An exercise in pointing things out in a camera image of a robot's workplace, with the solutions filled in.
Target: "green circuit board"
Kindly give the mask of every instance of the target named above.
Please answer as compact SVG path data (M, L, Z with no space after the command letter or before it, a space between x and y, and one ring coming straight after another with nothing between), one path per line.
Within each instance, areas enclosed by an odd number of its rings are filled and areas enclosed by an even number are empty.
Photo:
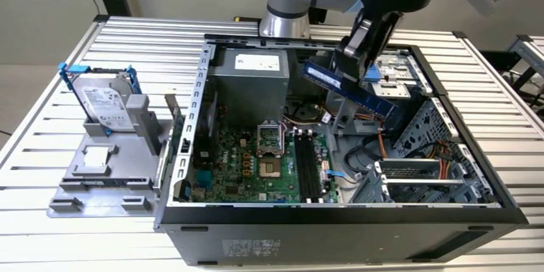
M223 129L219 133L217 162L212 169L212 186L195 197L204 202L247 203L300 203L299 176L296 173L295 139L285 133L284 154L275 157L257 157L257 132ZM313 138L313 145L327 151L325 137ZM276 172L264 166L275 160ZM316 176L320 177L321 163L316 161ZM331 181L331 192L323 195L325 203L336 203L336 187Z

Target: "side panel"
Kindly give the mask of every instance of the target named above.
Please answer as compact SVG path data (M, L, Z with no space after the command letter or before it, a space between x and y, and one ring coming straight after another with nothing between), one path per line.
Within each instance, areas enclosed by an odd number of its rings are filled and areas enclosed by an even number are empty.
M487 243L508 227L504 224L163 226L191 266L444 262Z

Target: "slotted aluminum surface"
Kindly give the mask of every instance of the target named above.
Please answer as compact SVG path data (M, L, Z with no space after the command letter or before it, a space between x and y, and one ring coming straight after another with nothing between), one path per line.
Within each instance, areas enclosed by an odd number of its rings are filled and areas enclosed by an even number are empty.
M347 27L316 26L315 39L337 41ZM204 33L257 34L255 23L112 17L93 24L67 62L139 71L151 108L168 116L161 94L187 107ZM444 82L531 226L447 264L281 266L264 270L537 271L544 268L544 142L541 127L504 90L472 47L449 32L396 31L392 43L419 45ZM83 138L83 111L57 78L0 152L1 271L185 269L152 218L45 216L49 199Z

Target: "power supply label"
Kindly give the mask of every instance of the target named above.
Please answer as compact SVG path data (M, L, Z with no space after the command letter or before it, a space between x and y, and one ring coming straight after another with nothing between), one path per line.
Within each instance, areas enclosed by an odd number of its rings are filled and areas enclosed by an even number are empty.
M280 71L277 55L239 54L235 61L235 69Z
M280 251L280 239L224 239L223 251L228 257L273 257Z

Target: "gray plastic bracket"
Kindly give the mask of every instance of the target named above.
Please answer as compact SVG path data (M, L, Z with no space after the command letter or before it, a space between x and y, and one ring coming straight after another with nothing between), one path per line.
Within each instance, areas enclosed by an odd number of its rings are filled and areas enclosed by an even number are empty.
M87 187L83 184L83 182L65 182L64 179L60 181L59 187L63 188L64 191L83 191L83 190L87 190Z
M76 197L55 197L51 199L49 208L56 212L80 211L79 206L83 205Z
M73 176L108 176L112 170L108 165L103 167L79 167L77 165L71 165L68 172Z
M149 98L147 95L131 95L127 100L127 112L131 116L132 126L135 127L136 135L145 139L149 147L149 152L153 155L160 153L159 141L159 121L153 112L148 111Z
M153 181L145 178L143 182L127 182L127 187L131 190L153 190Z
M128 211L151 209L151 203L144 196L124 196L121 206Z

